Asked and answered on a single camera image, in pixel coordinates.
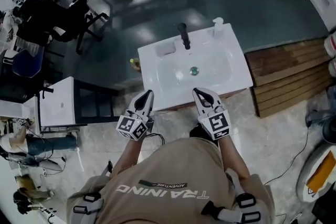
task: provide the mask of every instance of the wooden board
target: wooden board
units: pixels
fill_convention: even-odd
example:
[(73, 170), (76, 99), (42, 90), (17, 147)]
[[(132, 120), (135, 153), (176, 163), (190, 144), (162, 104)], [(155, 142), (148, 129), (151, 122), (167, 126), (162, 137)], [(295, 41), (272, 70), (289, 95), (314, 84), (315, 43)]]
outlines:
[(258, 103), (261, 104), (262, 102), (265, 102), (269, 99), (278, 97), (278, 96), (286, 94), (286, 93), (296, 91), (303, 86), (312, 84), (314, 81), (318, 81), (320, 79), (329, 78), (329, 77), (330, 76), (329, 76), (328, 70), (327, 69), (322, 69), (318, 72), (315, 72), (315, 73), (311, 74), (310, 76), (306, 76), (306, 77), (304, 77), (300, 80), (294, 81), (294, 82), (289, 83), (287, 85), (284, 85), (282, 87), (278, 87), (274, 90), (270, 90), (270, 91), (264, 92), (262, 94), (256, 94), (256, 100), (257, 100)]
[(313, 80), (310, 83), (303, 85), (293, 91), (290, 91), (288, 93), (285, 94), (281, 94), (279, 96), (276, 96), (272, 99), (269, 99), (267, 101), (264, 102), (257, 102), (258, 103), (258, 107), (259, 107), (259, 111), (267, 109), (267, 108), (271, 108), (272, 106), (276, 106), (278, 104), (284, 103), (287, 100), (293, 99), (299, 95), (301, 95), (304, 92), (310, 91), (316, 87), (318, 87), (319, 85), (325, 83), (326, 81), (330, 80), (330, 76), (329, 74), (327, 74), (326, 76), (323, 76), (317, 80)]
[(323, 39), (249, 52), (246, 59), (255, 86), (277, 81), (330, 60)]
[(303, 100), (312, 98), (314, 95), (324, 91), (326, 89), (326, 87), (328, 87), (331, 83), (332, 83), (332, 80), (330, 79), (330, 80), (325, 81), (324, 83), (316, 86), (315, 88), (313, 88), (313, 89), (311, 89), (307, 92), (302, 93), (299, 96), (296, 96), (292, 99), (287, 100), (286, 102), (283, 102), (281, 104), (272, 106), (271, 108), (261, 110), (261, 111), (259, 111), (259, 117), (265, 118), (265, 117), (273, 115), (273, 114), (275, 114), (279, 111), (287, 109), (287, 108), (289, 108), (289, 107), (291, 107), (291, 106), (293, 106), (297, 103), (300, 103)]
[(259, 87), (254, 87), (254, 92), (255, 92), (255, 94), (261, 94), (263, 92), (271, 91), (271, 90), (280, 88), (282, 86), (285, 86), (287, 84), (290, 84), (294, 81), (303, 79), (303, 78), (305, 78), (307, 76), (310, 76), (311, 74), (314, 74), (314, 73), (319, 72), (321, 70), (326, 70), (327, 68), (328, 68), (328, 63), (323, 63), (319, 66), (307, 69), (303, 72), (294, 74), (292, 76), (289, 76), (289, 77), (286, 77), (286, 78), (283, 78), (283, 79), (276, 80), (272, 83), (264, 84), (264, 85), (259, 86)]
[(261, 118), (313, 97), (330, 86), (330, 57), (323, 39), (309, 40), (247, 53), (252, 89)]

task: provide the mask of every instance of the floor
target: floor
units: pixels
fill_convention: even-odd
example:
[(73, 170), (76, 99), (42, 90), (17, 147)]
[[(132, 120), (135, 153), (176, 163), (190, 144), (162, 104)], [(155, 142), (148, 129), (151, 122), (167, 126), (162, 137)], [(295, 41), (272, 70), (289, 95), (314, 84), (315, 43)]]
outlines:
[[(69, 5), (71, 0), (62, 0)], [(244, 52), (290, 41), (322, 37), (327, 30), (309, 0), (89, 0), (97, 12), (112, 15), (101, 43), (86, 36), (83, 55), (75, 53), (76, 41), (53, 41), (50, 49), (65, 55), (55, 57), (64, 78), (105, 87), (124, 81), (140, 81), (129, 63), (139, 47), (179, 34), (177, 24), (188, 31), (213, 26), (218, 16), (231, 23)]]
[[(136, 92), (119, 97), (115, 110), (123, 111), (135, 94)], [(322, 93), (309, 102), (301, 102), (261, 120), (255, 116), (249, 90), (228, 98), (226, 105), (234, 128), (232, 138), (250, 172), (259, 174), (264, 183), (281, 175), (305, 144), (307, 128), (304, 125), (304, 116), (307, 106), (323, 109), (327, 104), (326, 94)], [(156, 114), (154, 120), (153, 131), (161, 133), (168, 143), (178, 138), (188, 137), (189, 131), (196, 124), (197, 111), (195, 107), (190, 107), (176, 112), (164, 112)], [(62, 155), (67, 158), (64, 172), (43, 177), (40, 176), (42, 174), (40, 168), (30, 170), (37, 185), (42, 184), (43, 188), (48, 187), (55, 191), (56, 198), (49, 201), (47, 207), (56, 208), (58, 210), (56, 215), (64, 218), (66, 198), (78, 191), (89, 177), (99, 175), (108, 160), (115, 164), (120, 157), (127, 140), (116, 132), (115, 126), (115, 123), (106, 123), (81, 128), (79, 154), (82, 167), (77, 152), (63, 151), (55, 153), (54, 156)], [(301, 203), (297, 198), (295, 187), (306, 158), (321, 141), (321, 128), (312, 126), (309, 129), (307, 148), (297, 157), (287, 174), (270, 184), (276, 213), (287, 213), (287, 221), (301, 211), (304, 214), (300, 224), (310, 224), (313, 220), (310, 213), (312, 204)], [(142, 147), (140, 160), (150, 156), (160, 145), (159, 138), (147, 138)], [(63, 165), (60, 159), (54, 160)], [(275, 223), (282, 223), (283, 218), (277, 217)]]

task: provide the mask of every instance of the soap dispenser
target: soap dispenser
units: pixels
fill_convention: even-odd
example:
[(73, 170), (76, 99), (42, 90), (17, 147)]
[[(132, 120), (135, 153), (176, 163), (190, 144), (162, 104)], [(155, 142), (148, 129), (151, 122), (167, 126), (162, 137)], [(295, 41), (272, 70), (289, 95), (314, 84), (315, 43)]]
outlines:
[(215, 23), (214, 38), (221, 38), (224, 34), (224, 20), (223, 18), (218, 17), (214, 19), (213, 22)]

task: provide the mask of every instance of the faucet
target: faucet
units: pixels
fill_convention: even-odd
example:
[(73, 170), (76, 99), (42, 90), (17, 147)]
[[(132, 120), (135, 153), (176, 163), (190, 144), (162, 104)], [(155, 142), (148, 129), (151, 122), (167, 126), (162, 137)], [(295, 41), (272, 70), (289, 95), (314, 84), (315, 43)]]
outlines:
[(180, 31), (185, 49), (190, 50), (190, 40), (187, 32), (187, 25), (185, 23), (180, 23), (177, 27), (178, 30)]

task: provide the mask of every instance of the white sink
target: white sink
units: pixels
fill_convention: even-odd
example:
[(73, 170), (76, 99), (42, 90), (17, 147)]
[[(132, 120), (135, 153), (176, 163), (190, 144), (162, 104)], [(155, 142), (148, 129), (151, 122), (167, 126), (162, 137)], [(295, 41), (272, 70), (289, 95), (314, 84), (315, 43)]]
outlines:
[[(144, 88), (154, 91), (153, 111), (193, 102), (195, 87), (224, 94), (253, 85), (231, 24), (224, 25), (219, 39), (213, 37), (213, 30), (189, 33), (190, 50), (180, 36), (138, 49)], [(195, 76), (193, 67), (198, 70)]]

